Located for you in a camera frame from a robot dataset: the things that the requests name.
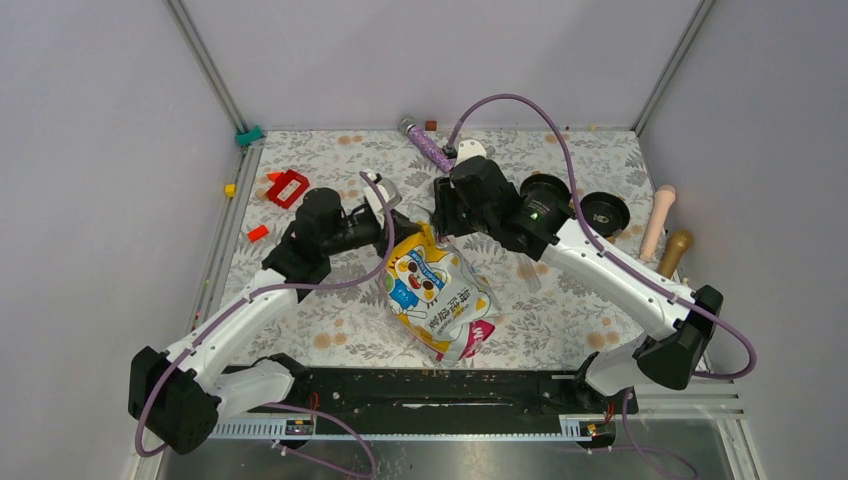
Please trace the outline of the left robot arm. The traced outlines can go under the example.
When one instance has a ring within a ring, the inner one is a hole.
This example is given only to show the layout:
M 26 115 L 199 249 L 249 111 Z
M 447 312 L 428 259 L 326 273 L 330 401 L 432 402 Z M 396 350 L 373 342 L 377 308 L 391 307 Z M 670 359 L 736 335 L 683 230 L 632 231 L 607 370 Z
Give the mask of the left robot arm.
M 402 196 L 390 181 L 368 185 L 364 193 L 365 202 L 346 212 L 335 190 L 309 190 L 280 242 L 234 299 L 165 350 L 147 346 L 133 357 L 128 412 L 137 421 L 140 456 L 165 449 L 190 453 L 220 421 L 268 403 L 288 411 L 307 404 L 311 387 L 283 356 L 225 370 L 272 320 L 311 292 L 329 289 L 324 280 L 332 256 L 372 246 L 381 262 L 365 277 L 384 272 L 401 232 L 413 226 L 396 213 Z

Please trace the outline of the cat food bag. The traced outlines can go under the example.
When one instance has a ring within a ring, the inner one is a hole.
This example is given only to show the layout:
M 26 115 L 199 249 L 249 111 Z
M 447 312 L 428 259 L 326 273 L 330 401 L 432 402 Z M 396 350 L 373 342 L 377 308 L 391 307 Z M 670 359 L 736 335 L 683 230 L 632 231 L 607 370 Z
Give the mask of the cat food bag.
M 410 213 L 415 230 L 396 242 L 386 266 L 388 305 L 436 363 L 454 367 L 494 334 L 501 305 L 469 260 L 438 237 L 429 212 L 415 205 Z

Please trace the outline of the clear plastic scoop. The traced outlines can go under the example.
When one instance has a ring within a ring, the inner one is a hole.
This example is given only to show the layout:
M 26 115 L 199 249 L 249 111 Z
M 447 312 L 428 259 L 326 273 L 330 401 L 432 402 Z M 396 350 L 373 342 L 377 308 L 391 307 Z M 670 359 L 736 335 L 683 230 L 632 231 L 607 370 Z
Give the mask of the clear plastic scoop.
M 541 289 L 541 280 L 535 270 L 533 262 L 523 254 L 516 255 L 518 275 L 522 278 L 530 293 L 536 293 Z

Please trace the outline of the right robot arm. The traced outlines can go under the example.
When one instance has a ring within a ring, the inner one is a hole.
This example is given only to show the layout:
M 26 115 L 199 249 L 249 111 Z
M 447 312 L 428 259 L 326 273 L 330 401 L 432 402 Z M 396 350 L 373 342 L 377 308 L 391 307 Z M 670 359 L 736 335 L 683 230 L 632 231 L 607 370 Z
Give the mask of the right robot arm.
M 617 248 L 581 226 L 568 187 L 553 175 L 535 174 L 515 186 L 494 161 L 476 156 L 433 187 L 440 235 L 485 234 L 576 277 L 641 326 L 639 338 L 583 362 L 573 386 L 579 407 L 597 412 L 635 385 L 688 387 L 713 336 L 708 317 L 721 308 L 720 292 L 673 283 L 630 257 L 617 265 Z

